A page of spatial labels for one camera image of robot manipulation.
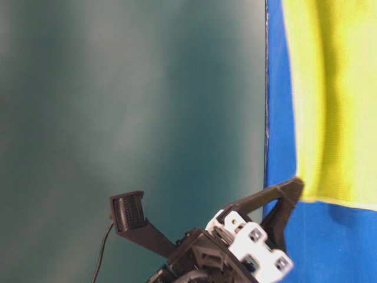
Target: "wire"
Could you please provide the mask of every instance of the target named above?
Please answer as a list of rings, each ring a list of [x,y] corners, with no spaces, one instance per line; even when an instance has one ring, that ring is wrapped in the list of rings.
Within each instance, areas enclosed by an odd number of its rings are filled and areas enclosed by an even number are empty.
[[[104,236],[104,238],[102,239],[101,249],[100,249],[100,254],[99,254],[99,256],[98,256],[98,261],[97,261],[97,267],[95,268],[95,271],[94,271],[94,274],[93,274],[93,278],[92,278],[91,283],[94,283],[95,280],[97,279],[98,272],[100,271],[101,264],[102,264],[102,257],[103,257],[103,255],[104,255],[105,243],[106,243],[106,240],[107,240],[108,234],[110,233],[110,230],[111,230],[111,228],[112,228],[113,226],[114,226],[114,222],[112,222],[111,225],[107,228],[106,233],[105,233],[105,236]]]

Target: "blue fabric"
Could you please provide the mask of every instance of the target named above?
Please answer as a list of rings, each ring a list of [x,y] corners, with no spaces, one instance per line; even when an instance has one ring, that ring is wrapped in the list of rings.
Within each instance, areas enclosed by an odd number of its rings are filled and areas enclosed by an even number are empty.
[[[280,1],[269,1],[269,148],[267,185],[295,175],[289,58]],[[294,270],[282,282],[377,282],[377,213],[299,203],[286,228]]]

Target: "yellow towel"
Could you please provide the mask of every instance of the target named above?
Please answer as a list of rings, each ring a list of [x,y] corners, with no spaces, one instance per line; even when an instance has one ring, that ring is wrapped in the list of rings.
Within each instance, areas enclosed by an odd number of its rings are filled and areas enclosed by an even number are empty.
[[[283,0],[302,200],[377,210],[377,0]]]

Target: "green wall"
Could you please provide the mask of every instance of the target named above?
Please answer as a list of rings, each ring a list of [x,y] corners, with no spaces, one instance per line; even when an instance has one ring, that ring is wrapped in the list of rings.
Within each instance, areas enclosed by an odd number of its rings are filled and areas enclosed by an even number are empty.
[[[0,60],[1,282],[88,282],[111,195],[175,241],[263,187],[262,0],[1,1]],[[162,263],[112,233],[98,282]]]

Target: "white plastic part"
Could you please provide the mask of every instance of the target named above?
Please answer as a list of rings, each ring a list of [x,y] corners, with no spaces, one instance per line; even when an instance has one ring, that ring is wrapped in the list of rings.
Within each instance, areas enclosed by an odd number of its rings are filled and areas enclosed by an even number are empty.
[[[246,223],[235,211],[231,211],[222,225],[216,218],[223,210],[216,213],[207,224],[206,230],[213,233],[218,227],[226,233],[232,244],[230,252],[240,261],[248,260],[254,263],[252,272],[259,283],[274,283],[280,281],[292,268],[292,260],[281,250],[271,250],[266,245],[267,233],[255,222]]]

